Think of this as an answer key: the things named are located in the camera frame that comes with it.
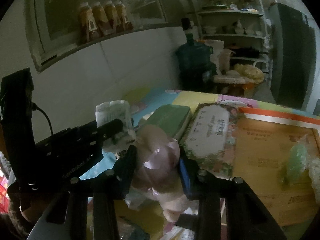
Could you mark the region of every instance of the white wall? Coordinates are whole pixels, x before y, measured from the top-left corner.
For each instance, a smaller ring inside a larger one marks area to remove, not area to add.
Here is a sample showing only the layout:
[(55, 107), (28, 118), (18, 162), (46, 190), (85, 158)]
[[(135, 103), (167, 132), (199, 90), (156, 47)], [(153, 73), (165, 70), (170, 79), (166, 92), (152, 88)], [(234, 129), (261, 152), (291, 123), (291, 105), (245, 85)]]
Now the white wall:
[[(54, 132), (95, 119), (95, 106), (141, 87), (178, 87), (174, 51), (186, 42), (181, 27), (130, 33), (82, 49), (38, 74), (25, 34), (24, 0), (15, 0), (0, 22), (0, 80), (30, 67), (33, 101), (51, 119)], [(50, 135), (34, 112), (35, 141)]]

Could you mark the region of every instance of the green book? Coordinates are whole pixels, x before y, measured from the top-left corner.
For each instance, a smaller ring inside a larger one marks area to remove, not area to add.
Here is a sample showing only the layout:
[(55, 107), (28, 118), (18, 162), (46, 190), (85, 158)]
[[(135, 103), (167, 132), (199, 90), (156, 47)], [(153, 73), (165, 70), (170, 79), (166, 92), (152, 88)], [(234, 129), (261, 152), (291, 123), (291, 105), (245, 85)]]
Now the green book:
[(153, 124), (164, 130), (168, 136), (179, 141), (190, 119), (190, 107), (163, 105), (154, 111), (144, 125)]

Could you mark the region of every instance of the bottle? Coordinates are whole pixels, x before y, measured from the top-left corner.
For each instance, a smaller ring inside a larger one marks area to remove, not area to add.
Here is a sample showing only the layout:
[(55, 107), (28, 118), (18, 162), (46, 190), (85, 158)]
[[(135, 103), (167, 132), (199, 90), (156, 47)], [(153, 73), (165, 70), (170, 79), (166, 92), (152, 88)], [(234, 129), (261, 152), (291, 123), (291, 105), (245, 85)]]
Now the bottle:
[(114, 32), (100, 2), (95, 2), (92, 5), (92, 13), (100, 30), (100, 33), (102, 33), (103, 36), (107, 36)]
[(132, 26), (132, 23), (129, 21), (128, 14), (124, 4), (121, 1), (116, 1), (115, 6), (124, 30), (127, 30), (127, 31), (132, 30), (133, 26)]
[(87, 43), (100, 37), (91, 7), (87, 2), (79, 6), (79, 22), (81, 28), (81, 42)]
[(104, 11), (107, 15), (107, 18), (109, 19), (110, 26), (114, 30), (114, 32), (116, 33), (123, 32), (124, 29), (122, 27), (116, 7), (112, 1), (106, 1), (104, 3)]
[(216, 66), (211, 63), (210, 55), (213, 48), (194, 41), (190, 19), (181, 19), (187, 43), (175, 52), (178, 57), (180, 80), (183, 90), (204, 92), (212, 75), (216, 75)]

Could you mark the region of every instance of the book cover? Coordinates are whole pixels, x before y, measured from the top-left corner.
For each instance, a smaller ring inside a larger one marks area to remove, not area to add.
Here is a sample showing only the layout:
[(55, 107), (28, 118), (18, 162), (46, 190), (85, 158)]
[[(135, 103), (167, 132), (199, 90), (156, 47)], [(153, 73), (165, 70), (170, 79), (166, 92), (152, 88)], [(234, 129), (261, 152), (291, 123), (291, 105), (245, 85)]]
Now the book cover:
[(176, 140), (180, 140), (191, 119), (188, 106), (163, 105), (148, 118), (144, 125), (153, 124)]
[(221, 104), (199, 104), (181, 145), (201, 169), (231, 177), (236, 146), (238, 109)]

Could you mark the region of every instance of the green plastic item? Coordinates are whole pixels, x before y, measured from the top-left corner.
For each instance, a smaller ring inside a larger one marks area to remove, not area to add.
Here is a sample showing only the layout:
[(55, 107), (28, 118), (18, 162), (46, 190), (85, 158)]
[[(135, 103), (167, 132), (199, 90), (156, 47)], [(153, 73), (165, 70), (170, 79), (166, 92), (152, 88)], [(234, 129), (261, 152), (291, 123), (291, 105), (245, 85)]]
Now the green plastic item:
[(298, 182), (301, 174), (307, 169), (308, 150), (302, 142), (297, 142), (290, 149), (287, 163), (287, 181), (289, 184)]

